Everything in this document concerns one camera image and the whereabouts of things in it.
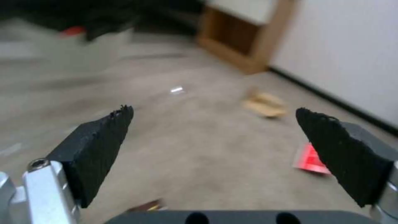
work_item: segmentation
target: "red item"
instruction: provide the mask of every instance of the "red item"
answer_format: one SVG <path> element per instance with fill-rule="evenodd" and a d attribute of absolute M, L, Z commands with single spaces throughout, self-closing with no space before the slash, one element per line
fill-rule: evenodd
<path fill-rule="evenodd" d="M 62 31 L 62 35 L 63 36 L 74 36 L 74 35 L 78 35 L 78 34 L 81 34 L 81 33 L 84 33 L 84 32 L 86 32 L 84 27 L 82 27 L 82 26 L 74 26 L 74 27 L 71 27 L 69 29 L 66 29 L 66 30 Z"/>
<path fill-rule="evenodd" d="M 330 171 L 319 160 L 318 153 L 315 151 L 311 143 L 305 145 L 296 167 L 317 173 L 330 174 Z"/>

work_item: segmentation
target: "black object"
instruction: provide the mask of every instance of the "black object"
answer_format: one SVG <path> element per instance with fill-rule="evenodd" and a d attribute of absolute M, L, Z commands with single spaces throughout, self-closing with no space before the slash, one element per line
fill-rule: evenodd
<path fill-rule="evenodd" d="M 106 224 L 376 224 L 351 212 L 341 211 L 155 211 L 127 212 Z"/>
<path fill-rule="evenodd" d="M 377 202 L 398 152 L 360 126 L 305 108 L 296 118 L 320 160 L 360 207 Z"/>
<path fill-rule="evenodd" d="M 62 163 L 72 194 L 86 208 L 111 169 L 133 118 L 133 108 L 79 125 L 47 159 Z"/>
<path fill-rule="evenodd" d="M 82 27 L 87 41 L 132 27 L 154 0 L 1 0 L 0 21 L 14 17 L 55 31 Z"/>

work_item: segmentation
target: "small white object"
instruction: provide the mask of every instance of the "small white object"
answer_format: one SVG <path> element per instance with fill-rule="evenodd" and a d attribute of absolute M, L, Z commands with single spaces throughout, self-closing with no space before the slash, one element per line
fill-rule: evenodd
<path fill-rule="evenodd" d="M 170 93 L 171 93 L 171 94 L 180 94 L 180 93 L 184 93 L 184 89 L 182 88 L 182 86 L 176 86 L 176 87 L 170 89 Z"/>

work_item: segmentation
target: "white wall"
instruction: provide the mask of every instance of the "white wall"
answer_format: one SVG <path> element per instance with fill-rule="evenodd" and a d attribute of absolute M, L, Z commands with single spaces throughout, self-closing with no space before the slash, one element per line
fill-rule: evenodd
<path fill-rule="evenodd" d="M 299 0 L 272 65 L 398 127 L 398 0 Z"/>

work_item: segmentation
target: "wooden furniture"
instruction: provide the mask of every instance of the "wooden furniture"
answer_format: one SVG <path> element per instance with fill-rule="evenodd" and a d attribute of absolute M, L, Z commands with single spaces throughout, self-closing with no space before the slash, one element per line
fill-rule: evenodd
<path fill-rule="evenodd" d="M 295 5 L 296 0 L 213 0 L 206 5 L 197 42 L 245 74 L 264 71 Z"/>

